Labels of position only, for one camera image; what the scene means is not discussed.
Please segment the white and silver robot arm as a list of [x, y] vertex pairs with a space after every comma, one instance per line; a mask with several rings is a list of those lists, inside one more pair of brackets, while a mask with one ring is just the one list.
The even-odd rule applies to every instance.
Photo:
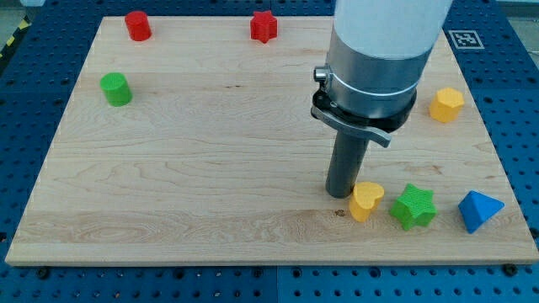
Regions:
[[339, 145], [388, 146], [408, 119], [452, 0], [338, 0], [312, 116]]

